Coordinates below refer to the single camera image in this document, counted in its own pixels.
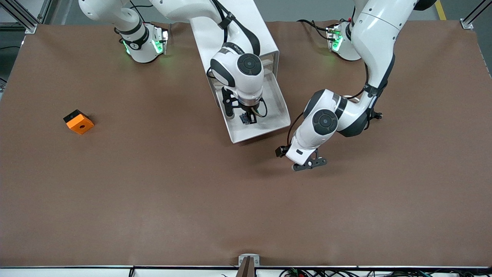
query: green led light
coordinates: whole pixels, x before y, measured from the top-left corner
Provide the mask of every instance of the green led light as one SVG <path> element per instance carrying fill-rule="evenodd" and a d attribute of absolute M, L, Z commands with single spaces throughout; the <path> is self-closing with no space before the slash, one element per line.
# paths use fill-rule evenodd
<path fill-rule="evenodd" d="M 338 38 L 333 42 L 333 51 L 338 51 L 340 49 L 340 44 L 343 41 L 343 37 L 340 35 Z"/>
<path fill-rule="evenodd" d="M 155 48 L 155 51 L 157 52 L 157 54 L 160 54 L 162 53 L 162 43 L 160 43 L 159 41 L 155 41 L 155 40 L 152 40 L 152 43 L 154 45 L 154 48 Z"/>
<path fill-rule="evenodd" d="M 123 41 L 123 45 L 126 48 L 126 52 L 128 53 L 128 55 L 130 55 L 130 50 L 128 50 L 128 46 L 126 45 L 125 41 Z"/>

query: metal frame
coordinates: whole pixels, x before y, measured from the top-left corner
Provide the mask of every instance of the metal frame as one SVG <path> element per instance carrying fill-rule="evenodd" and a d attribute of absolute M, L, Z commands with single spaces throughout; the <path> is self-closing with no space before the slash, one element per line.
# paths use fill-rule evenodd
<path fill-rule="evenodd" d="M 461 18 L 461 26 L 465 30 L 473 29 L 473 20 L 475 20 L 486 8 L 488 8 L 492 4 L 492 0 L 482 0 L 480 4 L 464 19 Z"/>
<path fill-rule="evenodd" d="M 26 34 L 33 34 L 36 32 L 37 24 L 40 24 L 41 22 L 29 13 L 17 0 L 0 0 L 0 6 L 26 28 Z"/>

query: wires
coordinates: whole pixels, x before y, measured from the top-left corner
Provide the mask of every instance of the wires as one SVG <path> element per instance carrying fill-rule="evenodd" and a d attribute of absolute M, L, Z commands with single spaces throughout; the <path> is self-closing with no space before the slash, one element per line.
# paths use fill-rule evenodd
<path fill-rule="evenodd" d="M 8 48 L 21 48 L 20 46 L 7 46 L 7 47 L 2 47 L 0 50 L 8 49 Z"/>
<path fill-rule="evenodd" d="M 335 41 L 335 39 L 334 39 L 334 38 L 329 38 L 329 37 L 324 36 L 324 35 L 320 32 L 320 30 L 321 30 L 321 31 L 326 31 L 326 28 L 322 28 L 322 27 L 320 27 L 320 26 L 317 26 L 317 25 L 314 23 L 314 20 L 311 20 L 311 22 L 309 22 L 309 21 L 307 21 L 306 19 L 299 19 L 297 22 L 305 22 L 305 23 L 308 23 L 311 27 L 313 27 L 313 28 L 316 30 L 316 32 L 318 32 L 318 34 L 319 34 L 322 38 L 324 38 L 324 39 L 326 39 L 326 40 L 329 40 L 329 41 Z"/>
<path fill-rule="evenodd" d="M 133 6 L 131 7 L 130 9 L 133 9 L 133 8 L 152 8 L 154 5 L 148 5 L 148 6 L 145 6 L 145 5 L 137 5 L 137 6 Z"/>
<path fill-rule="evenodd" d="M 142 18 L 142 21 L 143 21 L 143 22 L 145 22 L 144 17 L 143 17 L 143 16 L 142 16 L 142 14 L 140 13 L 140 11 L 138 11 L 137 6 L 135 6 L 135 4 L 133 3 L 133 1 L 132 1 L 132 0 L 130 0 L 130 4 L 132 5 L 132 7 L 131 7 L 131 8 L 135 8 L 135 10 L 137 11 L 137 13 L 138 13 L 138 15 L 140 16 L 140 18 Z"/>
<path fill-rule="evenodd" d="M 344 269 L 344 268 L 325 268 L 325 269 L 312 269 L 311 271 L 316 272 L 316 275 L 312 275 L 309 273 L 309 268 L 302 268 L 302 269 L 296 269 L 292 268 L 289 270 L 284 270 L 279 277 L 282 277 L 282 275 L 285 272 L 289 272 L 288 275 L 285 277 L 301 277 L 301 275 L 304 275 L 306 277 L 333 277 L 333 276 L 342 276 L 342 277 L 376 277 L 376 269 L 372 268 L 370 269 L 368 274 L 364 275 L 358 275 L 357 270 L 355 269 Z M 391 272 L 390 274 L 386 274 L 383 272 L 380 272 L 378 276 L 381 277 L 431 277 L 432 274 L 440 272 L 440 273 L 455 273 L 458 274 L 459 277 L 476 277 L 476 276 L 487 276 L 489 277 L 490 274 L 492 273 L 492 268 L 487 268 L 487 269 L 466 269 L 466 271 L 462 270 L 457 270 L 457 269 L 452 269 L 452 268 L 440 268 L 440 269 L 394 269 L 396 271 Z"/>
<path fill-rule="evenodd" d="M 224 13 L 222 12 L 222 8 L 220 7 L 219 2 L 217 0 L 212 0 L 212 2 L 214 3 L 215 8 L 217 9 L 218 14 L 220 15 L 220 19 L 222 21 L 224 21 L 225 16 L 224 16 Z M 224 43 L 227 42 L 227 36 L 228 36 L 228 34 L 227 34 L 227 28 L 224 28 Z"/>
<path fill-rule="evenodd" d="M 366 67 L 366 84 L 367 84 L 369 81 L 369 70 L 368 70 L 368 66 L 366 63 L 364 63 L 364 66 Z M 363 92 L 364 92 L 364 88 L 362 88 L 362 90 L 359 93 L 357 93 L 356 95 L 351 96 L 351 97 L 347 97 L 347 99 L 354 99 L 357 96 L 361 95 Z"/>
<path fill-rule="evenodd" d="M 207 77 L 208 77 L 208 78 L 212 78 L 212 79 L 217 79 L 217 78 L 215 78 L 213 75 L 210 75 L 211 71 L 212 71 L 212 68 L 209 68 L 209 69 L 207 70 L 207 73 L 206 73 Z"/>
<path fill-rule="evenodd" d="M 299 118 L 301 118 L 301 116 L 303 115 L 304 111 L 302 111 L 296 118 L 296 120 L 294 120 L 294 122 L 290 125 L 290 128 L 289 128 L 289 132 L 287 133 L 287 146 L 290 145 L 290 132 L 292 131 L 292 127 L 294 127 L 294 125 L 296 124 L 296 122 L 299 120 Z"/>
<path fill-rule="evenodd" d="M 255 108 L 253 108 L 253 107 L 251 107 L 251 110 L 253 111 L 253 113 L 254 113 L 254 114 L 256 114 L 256 115 L 257 115 L 257 116 L 259 116 L 259 117 L 266 117 L 266 116 L 267 116 L 267 114 L 268 114 L 267 104 L 265 103 L 265 100 L 263 100 L 263 98 L 262 98 L 262 99 L 260 99 L 260 101 L 261 101 L 261 102 L 263 102 L 263 105 L 265 106 L 265 114 L 264 114 L 264 115 L 261 115 L 261 114 L 258 112 L 258 110 L 257 110 L 257 109 L 255 109 Z"/>

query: metal bracket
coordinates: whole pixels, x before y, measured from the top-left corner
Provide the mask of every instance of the metal bracket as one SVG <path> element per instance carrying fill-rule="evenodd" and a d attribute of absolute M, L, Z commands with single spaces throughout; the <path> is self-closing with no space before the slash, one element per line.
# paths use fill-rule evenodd
<path fill-rule="evenodd" d="M 324 166 L 328 163 L 325 158 L 319 156 L 318 149 L 316 149 L 313 153 L 316 155 L 314 159 L 309 157 L 303 165 L 293 164 L 292 169 L 294 171 L 301 171 L 305 169 L 313 169 L 316 167 Z"/>
<path fill-rule="evenodd" d="M 26 28 L 26 34 L 33 34 L 35 32 L 36 24 L 40 22 L 18 0 L 0 0 L 0 6 L 19 24 Z"/>
<path fill-rule="evenodd" d="M 26 35 L 33 35 L 36 33 L 36 29 L 37 29 L 37 24 L 34 24 L 34 29 L 26 29 L 26 31 L 24 33 Z"/>
<path fill-rule="evenodd" d="M 260 255 L 258 255 L 258 254 L 242 254 L 242 255 L 239 255 L 238 266 L 241 267 L 243 265 L 243 262 L 245 261 L 245 259 L 247 259 L 248 257 L 252 258 L 254 267 L 260 266 Z"/>
<path fill-rule="evenodd" d="M 466 24 L 464 22 L 464 19 L 463 18 L 460 18 L 460 23 L 461 23 L 461 26 L 463 27 L 463 29 L 465 30 L 473 30 L 473 24 L 470 22 L 470 24 Z"/>

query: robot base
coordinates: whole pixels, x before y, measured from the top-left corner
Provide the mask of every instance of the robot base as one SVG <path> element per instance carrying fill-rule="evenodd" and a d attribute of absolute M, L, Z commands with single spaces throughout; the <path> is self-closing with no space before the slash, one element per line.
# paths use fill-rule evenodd
<path fill-rule="evenodd" d="M 277 79 L 272 72 L 265 72 L 263 78 L 263 100 L 267 105 L 268 115 L 266 117 L 258 117 L 257 123 L 244 124 L 241 120 L 242 109 L 234 109 L 234 116 L 226 115 L 225 107 L 222 104 L 222 89 L 220 86 L 215 87 L 215 95 L 219 99 L 220 110 L 224 117 L 227 131 L 233 143 L 241 142 L 266 133 L 273 132 L 290 126 L 290 116 L 287 110 L 287 104 L 283 98 Z M 265 114 L 266 110 L 263 104 L 258 108 L 260 114 Z"/>
<path fill-rule="evenodd" d="M 341 24 L 335 25 L 334 29 L 339 34 L 332 34 L 327 32 L 328 37 L 334 38 L 336 41 L 328 41 L 328 48 L 331 52 L 336 53 L 342 59 L 347 61 L 356 61 L 361 58 L 357 51 L 355 51 L 352 42 L 348 40 L 346 28 L 350 22 L 342 22 Z"/>

